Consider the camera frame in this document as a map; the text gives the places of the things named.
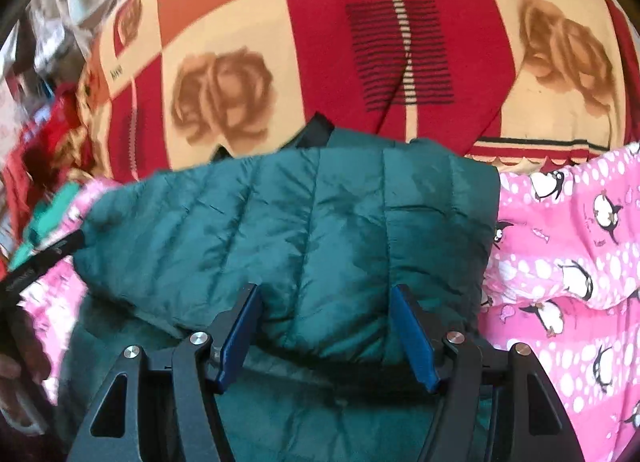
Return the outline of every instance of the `teal quilted jacket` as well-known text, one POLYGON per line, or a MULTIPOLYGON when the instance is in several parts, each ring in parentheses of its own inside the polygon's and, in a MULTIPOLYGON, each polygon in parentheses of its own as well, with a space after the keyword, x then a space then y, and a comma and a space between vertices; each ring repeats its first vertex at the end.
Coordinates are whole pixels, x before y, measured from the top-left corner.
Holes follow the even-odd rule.
POLYGON ((63 363, 62 433, 72 438, 124 347, 175 344, 253 282, 262 327, 218 400, 237 460, 415 460, 433 399, 390 327, 389 289, 409 285, 474 334, 498 186, 494 168, 434 143, 335 131, 325 149, 158 173, 105 195, 74 256, 90 293, 63 363))

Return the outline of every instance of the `hand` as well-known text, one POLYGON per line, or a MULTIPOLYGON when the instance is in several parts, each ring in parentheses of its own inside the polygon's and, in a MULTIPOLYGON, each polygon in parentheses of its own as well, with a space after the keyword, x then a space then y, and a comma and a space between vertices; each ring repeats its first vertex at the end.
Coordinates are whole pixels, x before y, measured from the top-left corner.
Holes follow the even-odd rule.
MULTIPOLYGON (((49 378, 51 363, 36 338, 33 320, 23 309, 16 309, 9 318, 9 326, 20 355, 27 366, 31 379, 40 384, 49 378)), ((5 354, 0 354, 0 408, 14 422, 29 426, 30 420, 15 394, 15 379, 21 376, 20 363, 5 354)))

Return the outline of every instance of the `pink fabric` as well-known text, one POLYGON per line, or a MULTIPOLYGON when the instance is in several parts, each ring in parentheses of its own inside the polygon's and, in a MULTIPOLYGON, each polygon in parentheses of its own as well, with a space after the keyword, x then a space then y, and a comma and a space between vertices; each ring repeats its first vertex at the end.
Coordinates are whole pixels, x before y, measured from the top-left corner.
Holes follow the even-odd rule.
MULTIPOLYGON (((42 248, 78 229, 92 205, 107 191, 118 186, 109 179, 95 179, 85 185, 66 210, 60 226, 42 248)), ((60 365, 85 291, 86 285, 76 275, 69 256, 22 292, 21 305, 33 317, 36 336, 42 341, 51 361, 51 376, 44 382, 44 387, 53 403, 58 396, 60 365)))
POLYGON ((639 151, 500 175, 480 330, 532 347, 586 462, 615 460, 640 428, 639 151))

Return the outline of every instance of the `green puffer jacket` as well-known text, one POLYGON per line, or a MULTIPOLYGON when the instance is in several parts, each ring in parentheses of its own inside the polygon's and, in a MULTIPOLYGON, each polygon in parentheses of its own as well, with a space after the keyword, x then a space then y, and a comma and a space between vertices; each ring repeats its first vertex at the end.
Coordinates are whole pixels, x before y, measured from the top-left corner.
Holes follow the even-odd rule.
MULTIPOLYGON (((416 460, 434 401, 390 326, 389 289, 406 283, 475 334, 498 186, 494 168, 434 143, 335 131, 325 149, 226 159, 108 193, 74 256, 90 295, 63 363, 63 433, 124 347, 175 344, 253 282, 263 324, 218 399, 237 460, 416 460)), ((483 407, 484 426, 487 416, 483 407)))

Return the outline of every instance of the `metal bolt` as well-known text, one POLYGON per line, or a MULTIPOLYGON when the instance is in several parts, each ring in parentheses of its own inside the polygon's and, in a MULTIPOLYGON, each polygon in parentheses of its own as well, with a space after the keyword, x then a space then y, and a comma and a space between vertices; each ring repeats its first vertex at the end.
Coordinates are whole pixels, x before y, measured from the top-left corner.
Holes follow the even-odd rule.
POLYGON ((209 340, 209 335, 206 332, 194 332, 191 334, 189 341, 194 345, 202 345, 209 340))
POLYGON ((454 345, 462 345, 465 342, 465 335, 462 332, 452 330, 447 332, 447 341, 454 345))
POLYGON ((134 357, 138 357, 140 354, 140 347, 136 345, 131 345, 124 349, 124 357, 127 359, 133 359, 134 357))
POLYGON ((516 352, 521 356, 528 356, 531 353, 531 347, 526 343, 516 343, 516 352))

